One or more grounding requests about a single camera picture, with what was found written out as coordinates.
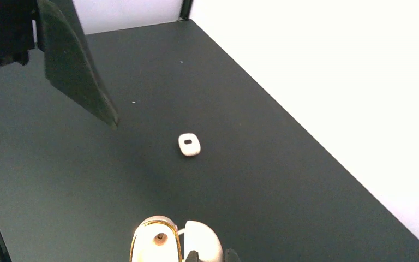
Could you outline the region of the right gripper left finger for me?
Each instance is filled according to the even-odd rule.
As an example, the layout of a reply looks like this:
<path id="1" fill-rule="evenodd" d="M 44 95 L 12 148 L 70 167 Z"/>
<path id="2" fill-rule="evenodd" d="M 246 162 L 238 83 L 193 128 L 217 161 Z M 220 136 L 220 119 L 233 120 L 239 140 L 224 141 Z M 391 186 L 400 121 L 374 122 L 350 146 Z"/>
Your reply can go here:
<path id="1" fill-rule="evenodd" d="M 117 109 L 95 66 L 73 1 L 36 1 L 37 44 L 50 84 L 112 128 Z"/>

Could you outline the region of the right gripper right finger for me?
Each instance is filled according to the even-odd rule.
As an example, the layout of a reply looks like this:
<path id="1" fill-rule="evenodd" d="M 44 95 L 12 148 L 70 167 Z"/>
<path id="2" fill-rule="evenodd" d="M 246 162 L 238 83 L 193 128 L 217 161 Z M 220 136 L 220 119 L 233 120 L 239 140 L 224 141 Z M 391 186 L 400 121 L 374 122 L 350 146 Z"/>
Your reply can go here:
<path id="1" fill-rule="evenodd" d="M 241 262 L 241 259 L 235 250 L 226 249 L 223 261 L 224 262 Z M 203 262 L 203 260 L 199 258 L 199 253 L 197 251 L 190 251 L 185 259 L 185 262 Z"/>

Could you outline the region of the cream earbud charging case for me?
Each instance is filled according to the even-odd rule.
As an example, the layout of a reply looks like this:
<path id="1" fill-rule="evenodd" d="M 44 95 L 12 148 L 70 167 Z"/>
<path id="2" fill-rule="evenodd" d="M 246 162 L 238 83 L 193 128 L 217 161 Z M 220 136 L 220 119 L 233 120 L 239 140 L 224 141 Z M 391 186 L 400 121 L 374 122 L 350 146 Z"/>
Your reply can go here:
<path id="1" fill-rule="evenodd" d="M 135 229 L 129 261 L 224 261 L 217 234 L 206 224 L 186 221 L 179 229 L 170 218 L 152 216 Z"/>

